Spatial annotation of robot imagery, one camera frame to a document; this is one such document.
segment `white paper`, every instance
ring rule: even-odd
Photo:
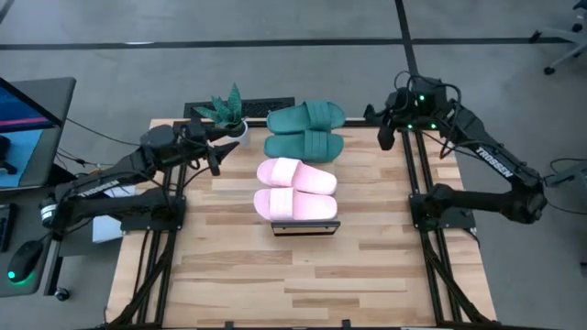
[[[110,197],[126,197],[135,194],[135,186],[117,187],[104,191]],[[104,243],[113,239],[121,238],[122,232],[120,231],[120,221],[115,218],[102,215],[94,218],[92,222],[93,232],[92,241],[94,243]]]

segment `wooden tabletop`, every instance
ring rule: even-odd
[[[171,123],[156,119],[151,126]],[[223,161],[221,176],[204,173],[186,188],[164,326],[340,326],[343,319],[365,326],[434,325],[420,238],[408,208],[401,136],[391,151],[381,151],[376,128],[336,129],[345,148],[320,168],[338,178],[340,229],[333,236],[275,237],[252,204],[253,194],[264,188],[256,169],[267,159],[262,146],[270,132],[249,132],[249,147],[238,147]],[[426,150],[434,182],[462,189],[455,159],[438,159],[440,146],[431,139]],[[426,187],[422,181],[420,187]],[[477,243],[460,229],[445,233],[455,280],[494,319]],[[137,232],[123,239],[108,320],[130,301],[142,238]],[[446,290],[438,282],[449,319]],[[148,320],[155,303],[151,298]]]

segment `white plant pot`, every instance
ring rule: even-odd
[[[245,131],[240,135],[240,137],[227,137],[230,141],[237,141],[239,146],[242,148],[246,148],[250,144],[250,135],[249,135],[249,125],[246,121],[243,121],[245,125]]]

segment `chair wheel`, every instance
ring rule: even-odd
[[[556,70],[554,70],[553,68],[550,68],[550,67],[544,68],[544,74],[546,74],[546,75],[550,75],[550,74],[554,73],[555,71]]]
[[[575,33],[581,32],[581,30],[583,30],[583,25],[581,23],[575,23],[570,30]]]
[[[540,36],[542,36],[542,32],[536,30],[536,31],[534,31],[534,34],[532,34],[532,37],[530,37],[528,42],[535,43],[538,40],[538,38],[540,38]]]
[[[70,299],[70,292],[67,289],[63,288],[57,288],[53,295],[60,302],[65,302],[66,300]]]

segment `potted plant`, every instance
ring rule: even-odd
[[[203,106],[197,106],[194,110],[198,114],[212,119],[218,127],[228,129],[228,138],[238,141],[241,146],[246,147],[249,144],[249,126],[242,117],[242,102],[237,85],[232,84],[232,90],[230,90],[226,103],[220,96],[212,96],[212,105],[215,110]]]

